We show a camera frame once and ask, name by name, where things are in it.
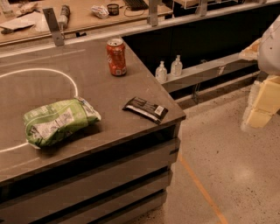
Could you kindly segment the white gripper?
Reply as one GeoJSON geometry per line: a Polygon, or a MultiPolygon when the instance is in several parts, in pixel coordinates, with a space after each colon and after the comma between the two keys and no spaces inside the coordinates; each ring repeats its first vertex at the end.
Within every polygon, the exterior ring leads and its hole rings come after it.
{"type": "MultiPolygon", "coordinates": [[[[239,58],[242,60],[257,60],[260,41],[260,39],[257,39],[243,49],[239,53],[239,58]]],[[[246,107],[242,117],[241,128],[243,130],[261,129],[279,109],[280,77],[269,76],[260,84],[260,90],[254,101],[253,108],[246,107]]]]}

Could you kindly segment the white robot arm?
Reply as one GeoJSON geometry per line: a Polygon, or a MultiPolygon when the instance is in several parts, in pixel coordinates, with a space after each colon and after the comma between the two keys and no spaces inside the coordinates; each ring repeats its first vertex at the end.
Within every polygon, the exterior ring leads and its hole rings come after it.
{"type": "Polygon", "coordinates": [[[280,16],[239,58],[256,60],[259,70],[267,74],[264,80],[254,81],[241,125],[244,130],[260,129],[280,109],[280,16]]]}

